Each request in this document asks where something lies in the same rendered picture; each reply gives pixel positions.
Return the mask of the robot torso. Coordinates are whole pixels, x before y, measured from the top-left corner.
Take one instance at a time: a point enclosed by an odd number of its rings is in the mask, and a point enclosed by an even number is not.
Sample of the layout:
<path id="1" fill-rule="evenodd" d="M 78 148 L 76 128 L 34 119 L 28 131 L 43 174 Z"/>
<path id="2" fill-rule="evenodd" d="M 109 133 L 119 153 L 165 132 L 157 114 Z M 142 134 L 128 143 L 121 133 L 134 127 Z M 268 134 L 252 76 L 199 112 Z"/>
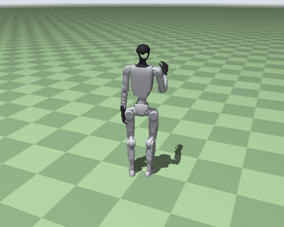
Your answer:
<path id="1" fill-rule="evenodd" d="M 134 115 L 148 116 L 149 104 L 147 103 L 146 98 L 153 88 L 153 66 L 151 63 L 150 65 L 147 64 L 148 67 L 146 68 L 140 68 L 136 65 L 137 64 L 134 63 L 130 69 L 131 89 L 134 96 L 138 97 L 137 102 L 134 105 Z"/>

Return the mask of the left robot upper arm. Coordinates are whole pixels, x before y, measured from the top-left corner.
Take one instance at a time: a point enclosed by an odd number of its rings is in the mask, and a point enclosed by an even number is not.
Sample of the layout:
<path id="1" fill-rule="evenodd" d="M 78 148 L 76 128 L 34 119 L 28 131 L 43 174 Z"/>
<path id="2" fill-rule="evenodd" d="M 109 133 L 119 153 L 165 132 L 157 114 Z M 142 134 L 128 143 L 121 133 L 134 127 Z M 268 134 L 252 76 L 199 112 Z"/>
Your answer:
<path id="1" fill-rule="evenodd" d="M 127 65 L 123 68 L 123 92 L 128 92 L 130 91 L 130 85 L 129 80 L 130 80 L 130 69 L 132 65 Z"/>

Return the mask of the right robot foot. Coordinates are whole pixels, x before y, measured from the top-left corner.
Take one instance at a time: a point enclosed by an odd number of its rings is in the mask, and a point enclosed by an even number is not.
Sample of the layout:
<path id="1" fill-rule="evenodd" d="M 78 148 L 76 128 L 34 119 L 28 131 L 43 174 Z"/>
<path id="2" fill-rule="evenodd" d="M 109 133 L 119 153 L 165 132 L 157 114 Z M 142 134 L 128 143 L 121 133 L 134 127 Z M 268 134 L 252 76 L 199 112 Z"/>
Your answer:
<path id="1" fill-rule="evenodd" d="M 144 176 L 145 176 L 145 177 L 150 177 L 151 174 L 154 173 L 155 170 L 156 170 L 156 167 L 152 166 L 151 172 L 149 172 L 149 170 L 146 171 Z"/>

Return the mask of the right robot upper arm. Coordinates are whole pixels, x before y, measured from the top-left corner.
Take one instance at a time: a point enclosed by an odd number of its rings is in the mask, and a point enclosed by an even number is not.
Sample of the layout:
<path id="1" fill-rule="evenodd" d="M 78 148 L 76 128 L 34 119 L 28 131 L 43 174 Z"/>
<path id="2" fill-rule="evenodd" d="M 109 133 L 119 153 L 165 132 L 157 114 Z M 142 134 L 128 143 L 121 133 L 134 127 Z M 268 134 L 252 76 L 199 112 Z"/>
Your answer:
<path id="1" fill-rule="evenodd" d="M 160 67 L 152 67 L 153 75 L 156 77 L 158 83 L 158 92 L 164 93 L 165 92 L 165 85 L 164 85 L 164 77 L 163 71 Z"/>

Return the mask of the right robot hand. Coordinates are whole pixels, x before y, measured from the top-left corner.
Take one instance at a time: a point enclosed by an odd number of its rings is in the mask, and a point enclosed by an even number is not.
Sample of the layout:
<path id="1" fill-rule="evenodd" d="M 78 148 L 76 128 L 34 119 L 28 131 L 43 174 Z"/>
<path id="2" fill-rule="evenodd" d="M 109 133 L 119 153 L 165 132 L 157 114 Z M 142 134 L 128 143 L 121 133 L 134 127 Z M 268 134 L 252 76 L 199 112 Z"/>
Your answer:
<path id="1" fill-rule="evenodd" d="M 160 61 L 161 63 L 162 63 L 162 65 L 159 63 L 159 65 L 161 66 L 161 68 L 162 68 L 162 71 L 163 71 L 163 76 L 164 76 L 164 74 L 165 75 L 167 75 L 167 72 L 168 72 L 168 65 L 165 63 L 165 62 L 163 62 L 163 61 Z"/>

